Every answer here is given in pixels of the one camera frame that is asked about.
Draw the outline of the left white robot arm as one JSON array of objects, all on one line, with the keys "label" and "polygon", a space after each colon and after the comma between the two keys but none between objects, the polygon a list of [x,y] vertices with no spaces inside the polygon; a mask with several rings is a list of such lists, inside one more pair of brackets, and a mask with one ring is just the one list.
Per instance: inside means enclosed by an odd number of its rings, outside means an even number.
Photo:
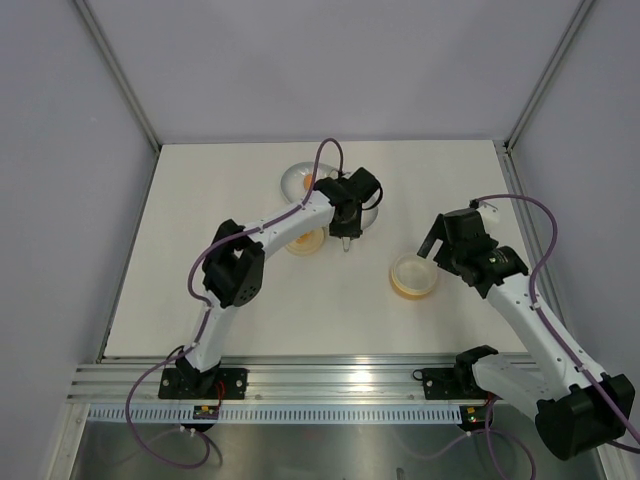
[{"label": "left white robot arm", "polygon": [[345,187],[324,186],[265,219],[247,225],[229,219],[219,226],[187,280],[188,293],[203,303],[194,339],[175,360],[181,386],[191,396],[214,390],[225,338],[239,308],[260,292],[266,261],[318,228],[338,238],[359,236],[365,202]]}]

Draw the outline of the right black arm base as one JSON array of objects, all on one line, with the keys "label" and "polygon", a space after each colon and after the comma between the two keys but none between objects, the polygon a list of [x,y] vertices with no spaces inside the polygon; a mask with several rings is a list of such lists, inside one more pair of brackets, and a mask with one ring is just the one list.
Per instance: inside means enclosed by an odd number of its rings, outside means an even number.
[{"label": "right black arm base", "polygon": [[488,402],[495,398],[491,392],[458,380],[453,367],[415,369],[411,376],[421,384],[426,400],[481,400]]}]

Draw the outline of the round cream lunch box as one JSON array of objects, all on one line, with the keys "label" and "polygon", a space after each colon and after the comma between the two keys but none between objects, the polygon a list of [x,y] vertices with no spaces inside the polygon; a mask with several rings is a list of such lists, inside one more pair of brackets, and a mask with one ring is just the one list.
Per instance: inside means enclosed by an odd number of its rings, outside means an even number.
[{"label": "round cream lunch box", "polygon": [[400,255],[389,273],[392,289],[401,297],[418,300],[429,295],[438,281],[437,267],[429,259],[414,253]]}]

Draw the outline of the cream lunch box lid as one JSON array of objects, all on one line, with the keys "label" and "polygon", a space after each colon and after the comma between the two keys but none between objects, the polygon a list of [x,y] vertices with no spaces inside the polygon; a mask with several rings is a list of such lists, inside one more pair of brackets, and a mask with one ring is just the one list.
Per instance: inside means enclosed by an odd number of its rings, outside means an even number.
[{"label": "cream lunch box lid", "polygon": [[295,256],[308,256],[317,252],[325,242],[325,231],[322,228],[305,233],[288,243],[285,249]]}]

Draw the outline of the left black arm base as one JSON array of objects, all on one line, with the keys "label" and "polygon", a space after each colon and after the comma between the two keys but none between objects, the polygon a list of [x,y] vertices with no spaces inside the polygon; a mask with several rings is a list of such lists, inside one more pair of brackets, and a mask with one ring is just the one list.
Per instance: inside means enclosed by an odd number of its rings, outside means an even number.
[{"label": "left black arm base", "polygon": [[214,375],[188,380],[177,368],[164,369],[158,397],[163,400],[243,400],[249,371],[244,368],[218,368]]}]

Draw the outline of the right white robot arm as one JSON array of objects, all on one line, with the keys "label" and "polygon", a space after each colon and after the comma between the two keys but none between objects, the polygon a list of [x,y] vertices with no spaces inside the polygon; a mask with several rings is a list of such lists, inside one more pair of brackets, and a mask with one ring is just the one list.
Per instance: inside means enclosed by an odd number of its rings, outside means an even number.
[{"label": "right white robot arm", "polygon": [[580,347],[537,293],[519,255],[486,232],[477,210],[438,215],[417,252],[429,253],[507,321],[540,372],[529,374],[482,345],[455,358],[453,380],[460,393],[484,391],[506,401],[534,422],[545,446],[561,460],[630,432],[635,398],[630,380],[609,375]]}]

